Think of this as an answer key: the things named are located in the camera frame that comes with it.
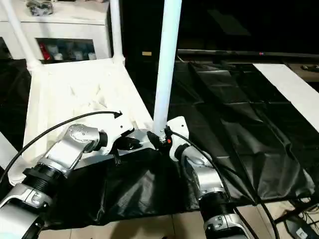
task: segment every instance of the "table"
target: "table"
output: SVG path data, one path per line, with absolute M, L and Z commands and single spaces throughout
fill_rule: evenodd
M 156 75 L 141 66 L 132 79 L 152 115 Z M 168 119 L 180 115 L 191 140 L 220 162 L 240 174 L 243 162 L 264 202 L 318 192 L 317 131 L 253 65 L 176 63 Z M 107 160 L 75 170 L 61 188 L 48 227 L 80 228 L 198 210 L 180 166 L 168 157 L 145 150 L 121 161 L 120 167 Z M 253 204 L 241 180 L 224 173 L 234 203 Z

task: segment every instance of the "cable connector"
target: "cable connector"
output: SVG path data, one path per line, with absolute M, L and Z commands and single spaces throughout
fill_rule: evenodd
M 170 127 L 167 125 L 166 128 L 164 129 L 165 135 L 166 137 L 171 137 L 172 136 L 172 131 L 170 129 Z

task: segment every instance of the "white pipe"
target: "white pipe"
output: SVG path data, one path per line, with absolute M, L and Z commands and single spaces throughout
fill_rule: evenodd
M 12 146 L 12 144 L 6 139 L 6 137 L 0 132 L 0 167 L 5 169 L 12 158 L 18 153 L 18 151 Z M 23 171 L 28 167 L 28 164 L 20 156 L 17 162 L 12 166 L 8 172 L 9 181 L 12 185 L 21 182 L 25 176 Z
M 11 0 L 1 0 L 1 2 L 6 11 L 9 22 L 14 29 L 14 33 L 24 51 L 24 56 L 26 58 L 26 64 L 27 64 L 28 70 L 32 70 L 34 67 L 38 67 L 42 65 L 41 62 L 35 57 L 35 54 L 33 53 L 32 48 L 24 32 L 22 31 L 20 21 L 18 20 L 14 12 L 14 9 L 11 4 Z
M 121 15 L 119 0 L 110 0 L 110 8 L 114 51 L 113 59 L 115 62 L 123 62 L 124 56 L 122 50 Z
M 165 128 L 167 123 L 181 2 L 182 0 L 165 0 L 164 3 L 153 124 L 153 132 L 159 136 L 162 136 L 161 130 Z

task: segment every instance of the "black cloth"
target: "black cloth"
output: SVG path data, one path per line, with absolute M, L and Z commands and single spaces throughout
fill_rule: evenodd
M 17 150 L 23 145 L 30 83 L 24 60 L 0 61 L 0 132 Z
M 153 115 L 154 71 L 131 76 Z M 168 119 L 176 116 L 185 117 L 190 139 L 203 150 L 242 177 L 246 170 L 265 202 L 310 196 L 318 186 L 317 131 L 250 64 L 176 64 Z M 198 210 L 180 165 L 167 155 L 145 149 L 121 162 L 75 170 L 50 208 L 47 228 Z M 256 202 L 241 179 L 222 174 L 234 203 Z

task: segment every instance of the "metal bracket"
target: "metal bracket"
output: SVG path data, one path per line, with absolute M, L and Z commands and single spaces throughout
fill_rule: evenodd
M 196 148 L 190 146 L 181 157 L 188 179 L 195 183 L 197 198 L 211 192 L 225 192 L 217 171 Z
M 227 215 L 219 215 L 215 216 L 204 224 L 204 230 L 208 229 L 208 227 L 214 227 L 214 231 L 219 231 L 226 228 L 239 227 L 241 228 L 245 234 L 247 234 L 246 229 L 244 228 L 243 222 L 237 214 L 227 214 Z
M 46 194 L 22 183 L 16 184 L 14 188 L 0 202 L 0 208 L 11 199 L 19 199 L 34 208 L 46 207 L 52 203 L 52 199 Z
M 170 127 L 170 129 L 172 131 L 179 133 L 186 138 L 189 137 L 187 124 L 186 124 L 185 118 L 183 116 L 179 116 L 179 117 L 176 117 L 174 119 L 171 119 L 170 121 L 167 122 L 167 125 Z M 172 146 L 171 146 L 170 151 L 169 151 L 169 156 L 173 161 L 178 162 L 178 159 L 175 157 L 176 149 L 180 145 L 183 145 L 187 142 L 184 139 L 182 139 L 174 134 L 171 136 L 171 138 L 172 138 Z

